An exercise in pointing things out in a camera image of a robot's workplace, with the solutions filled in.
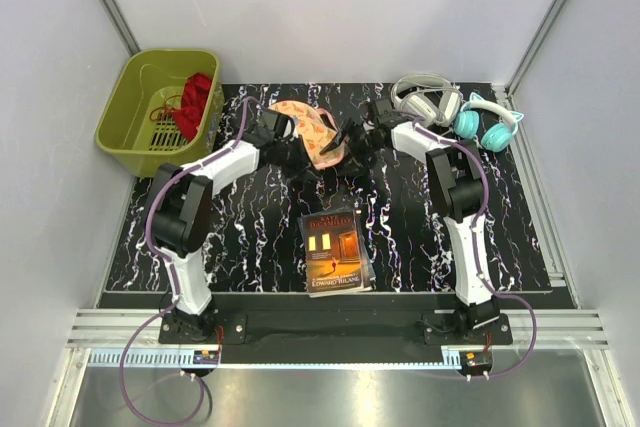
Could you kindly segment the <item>pink patterned mesh laundry bag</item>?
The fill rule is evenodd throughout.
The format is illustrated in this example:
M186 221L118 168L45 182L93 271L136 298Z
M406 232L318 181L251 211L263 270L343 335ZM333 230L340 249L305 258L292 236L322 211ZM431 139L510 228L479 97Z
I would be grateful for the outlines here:
M276 102L269 109L293 119L294 136L302 141L305 152L316 169L334 167L344 160L344 145L323 153L338 135L338 128L327 110L315 109L309 104L294 100Z

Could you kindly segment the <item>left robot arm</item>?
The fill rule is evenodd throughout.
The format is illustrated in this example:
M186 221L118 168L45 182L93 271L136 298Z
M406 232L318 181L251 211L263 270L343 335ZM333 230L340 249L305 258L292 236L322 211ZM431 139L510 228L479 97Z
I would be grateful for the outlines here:
M156 171L145 207L145 241L167 270L171 301L161 317L179 335L196 343L221 335L202 254L214 197L268 162L305 160L299 124L292 115L268 109L248 132L239 132L222 148L181 166L165 163Z

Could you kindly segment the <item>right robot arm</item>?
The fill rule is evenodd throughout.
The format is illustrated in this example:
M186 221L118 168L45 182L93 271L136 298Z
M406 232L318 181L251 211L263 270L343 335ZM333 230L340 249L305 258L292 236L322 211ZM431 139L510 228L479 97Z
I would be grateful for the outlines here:
M432 207L447 227L455 262L460 305L445 324L460 340L472 344L486 336L500 316L485 247L488 180L473 141L446 138L424 126L425 120L395 109L387 99L371 102L370 125L347 119L319 144L316 157L340 153L342 161L360 161L389 147L424 162Z

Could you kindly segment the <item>red bra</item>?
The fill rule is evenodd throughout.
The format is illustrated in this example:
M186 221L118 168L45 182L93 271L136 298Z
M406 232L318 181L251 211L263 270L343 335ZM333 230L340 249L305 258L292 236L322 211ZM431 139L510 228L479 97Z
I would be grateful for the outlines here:
M196 73L189 77L180 94L169 96L149 114L152 122L171 119L180 134L188 141L194 140L204 116L212 79Z

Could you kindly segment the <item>white grey headphones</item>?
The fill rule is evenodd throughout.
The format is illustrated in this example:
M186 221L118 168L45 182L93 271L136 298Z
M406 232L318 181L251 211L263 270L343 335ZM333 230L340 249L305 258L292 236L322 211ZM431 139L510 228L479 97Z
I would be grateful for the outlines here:
M437 127L446 132L463 100L456 84L435 73L406 75L393 84L390 94L396 110L408 112L425 128Z

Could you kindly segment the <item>orange paperback book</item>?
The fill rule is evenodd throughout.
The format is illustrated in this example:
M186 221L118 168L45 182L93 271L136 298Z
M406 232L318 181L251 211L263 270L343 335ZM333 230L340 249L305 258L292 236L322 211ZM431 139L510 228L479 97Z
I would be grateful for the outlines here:
M308 214L299 220L311 298L371 291L375 272L355 209Z

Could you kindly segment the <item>olive green plastic basket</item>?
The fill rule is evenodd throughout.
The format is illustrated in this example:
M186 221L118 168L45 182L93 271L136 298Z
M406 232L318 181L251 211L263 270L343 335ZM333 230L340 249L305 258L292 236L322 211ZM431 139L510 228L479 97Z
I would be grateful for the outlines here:
M95 132L97 146L136 177L152 177L164 163L193 162L211 152L224 106L217 56L198 49L150 49L124 66ZM211 80L194 136L187 139L172 112L187 100L188 80Z

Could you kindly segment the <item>teal cat-ear headphones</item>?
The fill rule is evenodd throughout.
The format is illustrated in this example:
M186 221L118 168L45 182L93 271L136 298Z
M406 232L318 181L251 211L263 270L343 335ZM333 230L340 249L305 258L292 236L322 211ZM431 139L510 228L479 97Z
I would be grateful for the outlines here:
M521 112L509 110L472 92L460 107L453 130L458 137L478 140L484 150L500 153L515 138L523 119Z

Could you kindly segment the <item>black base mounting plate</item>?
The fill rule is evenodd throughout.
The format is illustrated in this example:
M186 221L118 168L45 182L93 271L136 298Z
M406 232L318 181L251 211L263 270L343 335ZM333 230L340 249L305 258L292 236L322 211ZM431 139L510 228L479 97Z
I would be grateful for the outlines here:
M162 319L162 344L221 341L228 364L407 364L438 362L444 347L511 346L509 319L460 337L445 324L460 302L452 294L223 294L213 300L221 335L197 343Z

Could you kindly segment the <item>aluminium frame rail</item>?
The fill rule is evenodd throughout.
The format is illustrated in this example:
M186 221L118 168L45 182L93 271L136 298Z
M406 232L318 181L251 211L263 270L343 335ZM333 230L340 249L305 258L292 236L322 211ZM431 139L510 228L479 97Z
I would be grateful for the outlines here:
M460 338L442 312L251 310L208 341L85 310L69 426L629 426L598 315L511 310Z

